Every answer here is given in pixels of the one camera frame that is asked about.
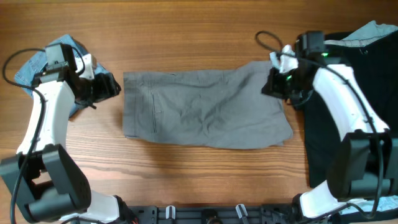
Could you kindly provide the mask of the grey shorts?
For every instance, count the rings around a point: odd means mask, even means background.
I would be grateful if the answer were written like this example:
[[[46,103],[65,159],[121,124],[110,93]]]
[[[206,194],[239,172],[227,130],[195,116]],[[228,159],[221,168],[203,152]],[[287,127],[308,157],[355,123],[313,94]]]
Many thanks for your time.
[[[263,95],[270,61],[235,70],[124,73],[123,132],[150,142],[228,149],[293,136],[280,99]]]

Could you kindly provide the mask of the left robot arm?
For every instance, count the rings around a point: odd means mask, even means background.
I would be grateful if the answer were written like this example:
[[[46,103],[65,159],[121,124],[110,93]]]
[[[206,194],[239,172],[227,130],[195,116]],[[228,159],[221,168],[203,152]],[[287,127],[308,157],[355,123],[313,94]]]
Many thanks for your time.
[[[13,157],[1,161],[1,178],[11,193],[10,220],[16,212],[29,223],[131,223],[134,215],[120,197],[92,191],[66,150],[74,106],[94,108],[117,96],[112,74],[95,75],[90,59],[67,44],[46,46],[45,68],[29,90],[34,105],[25,137]]]

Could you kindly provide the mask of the light blue garment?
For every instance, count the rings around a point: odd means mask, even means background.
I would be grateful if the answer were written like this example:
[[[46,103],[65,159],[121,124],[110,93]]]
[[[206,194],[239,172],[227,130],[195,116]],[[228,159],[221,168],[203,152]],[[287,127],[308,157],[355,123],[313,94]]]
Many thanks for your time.
[[[368,22],[354,32],[327,34],[325,45],[341,52],[357,84],[378,116],[397,131],[397,26]],[[302,106],[310,186],[326,179],[341,142],[336,125],[318,93]]]

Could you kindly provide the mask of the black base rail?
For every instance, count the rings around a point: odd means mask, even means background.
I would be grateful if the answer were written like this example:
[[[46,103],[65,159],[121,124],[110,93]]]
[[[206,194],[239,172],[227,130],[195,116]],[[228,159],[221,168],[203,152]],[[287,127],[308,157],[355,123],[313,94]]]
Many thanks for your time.
[[[284,224],[295,223],[288,204],[232,207],[133,206],[136,223],[143,224]]]

